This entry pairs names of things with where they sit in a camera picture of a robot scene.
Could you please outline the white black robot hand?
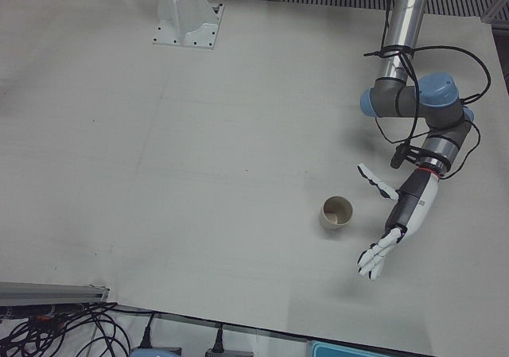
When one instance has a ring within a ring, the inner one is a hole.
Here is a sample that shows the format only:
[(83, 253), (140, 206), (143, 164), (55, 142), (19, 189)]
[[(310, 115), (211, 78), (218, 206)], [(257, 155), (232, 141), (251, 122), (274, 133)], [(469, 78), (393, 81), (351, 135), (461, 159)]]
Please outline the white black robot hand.
[(365, 164), (359, 163), (357, 169), (382, 197), (395, 202), (382, 237), (364, 250), (357, 262), (359, 274), (375, 280), (389, 252), (420, 229), (436, 198), (439, 175), (432, 169), (417, 167), (401, 187), (395, 189), (380, 180)]

